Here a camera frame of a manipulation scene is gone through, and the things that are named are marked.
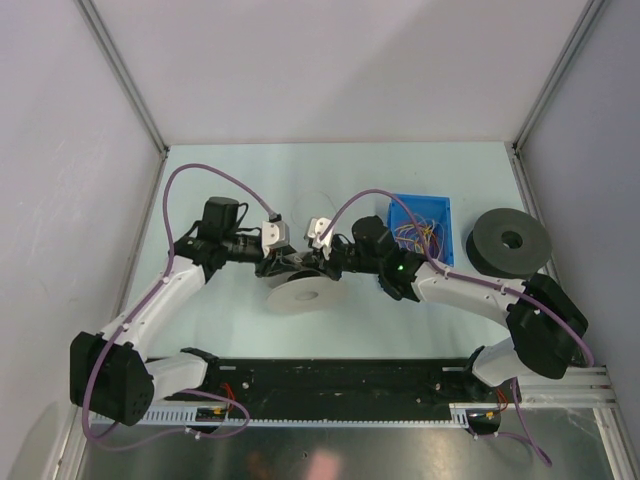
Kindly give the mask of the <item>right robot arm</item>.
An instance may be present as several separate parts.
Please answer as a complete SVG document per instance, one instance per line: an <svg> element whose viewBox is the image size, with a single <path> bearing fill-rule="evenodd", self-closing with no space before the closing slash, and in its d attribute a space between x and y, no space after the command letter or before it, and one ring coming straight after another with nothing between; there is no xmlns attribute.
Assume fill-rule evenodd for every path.
<svg viewBox="0 0 640 480"><path fill-rule="evenodd" d="M310 266L339 279L343 273L373 274L395 300L432 302L479 315L509 332L507 339L477 348L461 376L463 393L484 401L506 380L533 373L559 380L570 365L593 363L583 336L588 322L549 276L505 281L464 275L423 254L401 248L377 216L359 219L353 239L341 241L328 218L313 218L306 238Z"/></svg>

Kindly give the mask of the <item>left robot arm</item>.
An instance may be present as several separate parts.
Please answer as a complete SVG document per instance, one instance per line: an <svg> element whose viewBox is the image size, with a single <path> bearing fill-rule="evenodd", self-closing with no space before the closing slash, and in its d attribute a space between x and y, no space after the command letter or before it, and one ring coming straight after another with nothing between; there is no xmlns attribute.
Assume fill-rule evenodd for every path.
<svg viewBox="0 0 640 480"><path fill-rule="evenodd" d="M70 347L70 400L84 412L133 426L151 404L189 390L214 397L221 376L213 355L195 348L160 360L150 347L180 307L226 263L260 265L289 245L289 229L275 214L254 229L240 226L248 207L212 197L201 219L172 243L164 272L133 307L96 334L79 333Z"/></svg>

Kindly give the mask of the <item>white cable spool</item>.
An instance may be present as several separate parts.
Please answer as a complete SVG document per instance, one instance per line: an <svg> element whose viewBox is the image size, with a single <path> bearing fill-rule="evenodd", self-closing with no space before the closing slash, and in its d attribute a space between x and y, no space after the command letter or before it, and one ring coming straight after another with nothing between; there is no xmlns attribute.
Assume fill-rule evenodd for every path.
<svg viewBox="0 0 640 480"><path fill-rule="evenodd" d="M266 285L269 287L266 307L281 315L326 310L347 296L344 282L310 269L278 274L267 279Z"/></svg>

